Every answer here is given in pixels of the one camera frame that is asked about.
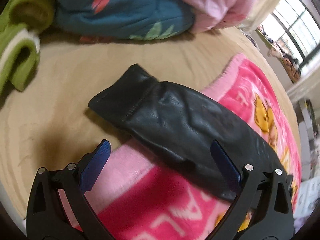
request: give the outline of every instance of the window pane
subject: window pane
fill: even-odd
[[[320,30],[318,25],[316,24],[315,20],[312,18],[310,13],[306,11],[302,16],[301,19],[303,20],[304,24],[307,26],[309,31],[311,32],[312,36],[315,38],[316,43],[320,43]]]
[[[290,25],[293,24],[294,21],[298,18],[297,13],[285,0],[280,0],[278,5],[276,6],[276,10]]]
[[[317,46],[316,41],[301,19],[292,26],[290,33],[299,44],[299,47],[305,56]]]
[[[296,11],[298,15],[301,15],[305,10],[305,7],[299,0],[286,0],[291,7]]]
[[[279,37],[281,37],[285,33],[280,23],[278,23],[271,14],[268,15],[262,25],[264,27],[264,31],[274,41],[278,40]]]
[[[303,61],[298,49],[294,45],[293,41],[289,38],[289,35],[286,33],[282,36],[281,39],[278,40],[280,45],[284,47],[285,49],[289,50],[289,53],[299,60],[299,64]]]
[[[290,27],[290,24],[287,23],[287,21],[282,17],[282,15],[277,10],[274,10],[273,13],[279,18],[279,20],[283,23],[283,25],[286,28]]]

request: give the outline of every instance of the blue gripper pad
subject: blue gripper pad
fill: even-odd
[[[241,193],[241,174],[217,140],[212,142],[210,152],[229,189],[239,195]]]
[[[94,150],[92,159],[80,174],[79,188],[82,194],[92,189],[110,153],[111,145],[107,140],[103,140]]]

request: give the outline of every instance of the beige bed sheet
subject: beige bed sheet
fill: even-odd
[[[0,179],[21,217],[36,171],[62,169],[102,139],[112,149],[129,136],[88,109],[89,100],[138,63],[159,80],[201,90],[230,59],[243,52],[269,79],[300,147],[296,116],[278,78],[260,52],[236,28],[147,44],[78,45],[72,35],[46,33],[36,78],[23,92],[10,91],[0,110]]]

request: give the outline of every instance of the black leather garment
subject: black leather garment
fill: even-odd
[[[239,171],[251,164],[265,172],[285,172],[268,143],[233,112],[193,89],[159,82],[137,64],[96,95],[89,108],[129,132],[185,178],[225,200],[236,195],[210,154],[213,140]]]

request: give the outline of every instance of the window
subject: window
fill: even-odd
[[[280,0],[262,25],[271,39],[299,60],[300,68],[320,50],[320,27],[301,0]]]

